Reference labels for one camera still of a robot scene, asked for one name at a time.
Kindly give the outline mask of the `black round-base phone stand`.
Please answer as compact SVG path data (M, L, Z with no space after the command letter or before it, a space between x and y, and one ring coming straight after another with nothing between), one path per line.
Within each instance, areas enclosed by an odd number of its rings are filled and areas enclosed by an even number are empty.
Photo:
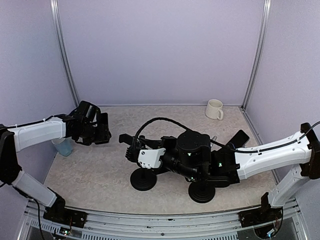
M144 135L138 137L138 140L136 142L136 149L146 149L144 140L146 140ZM132 187L138 191L148 191L156 185L157 176L152 170L139 167L130 175L130 183Z

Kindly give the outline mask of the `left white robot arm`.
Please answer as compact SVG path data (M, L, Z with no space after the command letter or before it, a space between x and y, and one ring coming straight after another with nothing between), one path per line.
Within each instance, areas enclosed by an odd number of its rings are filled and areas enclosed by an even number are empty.
M18 163L17 153L52 140L71 138L90 146L107 144L112 135L108 114L87 101L81 101L69 114L52 115L43 120L13 126L0 126L0 181L41 203L57 221L70 218L65 200L26 173Z

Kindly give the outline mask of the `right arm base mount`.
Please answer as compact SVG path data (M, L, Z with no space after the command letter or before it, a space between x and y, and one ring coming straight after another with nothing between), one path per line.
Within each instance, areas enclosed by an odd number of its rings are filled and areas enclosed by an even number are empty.
M273 222L282 218L282 208L268 208L263 210L261 207L241 211L238 213L242 228Z

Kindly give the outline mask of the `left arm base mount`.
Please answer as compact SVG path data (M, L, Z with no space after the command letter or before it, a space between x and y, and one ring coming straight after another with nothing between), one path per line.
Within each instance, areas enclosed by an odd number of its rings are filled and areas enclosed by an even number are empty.
M47 210L43 218L70 227L84 228L88 214L84 211L64 208L63 210Z

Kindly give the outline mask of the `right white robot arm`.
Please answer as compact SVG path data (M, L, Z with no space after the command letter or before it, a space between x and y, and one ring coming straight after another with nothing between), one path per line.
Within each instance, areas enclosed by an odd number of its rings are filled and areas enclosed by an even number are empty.
M262 197L262 206L256 210L256 218L266 222L276 208L296 192L298 181L314 180L320 176L320 142L313 126L304 123L295 134L279 141L247 148L249 136L238 131L226 144L216 143L209 135L185 128L178 137L163 136L151 140L139 132L121 134L119 142L127 144L126 158L138 165L130 176L132 187L138 191L152 189L157 176L173 172L189 182L188 195L196 203L210 202L217 188L238 184L257 174L297 165L293 175L286 178L279 189Z

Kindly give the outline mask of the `black smartphone white back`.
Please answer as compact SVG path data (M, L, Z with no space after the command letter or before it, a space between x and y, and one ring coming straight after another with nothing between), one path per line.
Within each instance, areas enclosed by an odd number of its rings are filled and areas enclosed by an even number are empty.
M109 143L112 135L109 130L108 113L99 113L96 117L96 129L95 129L95 140L96 145L102 145Z

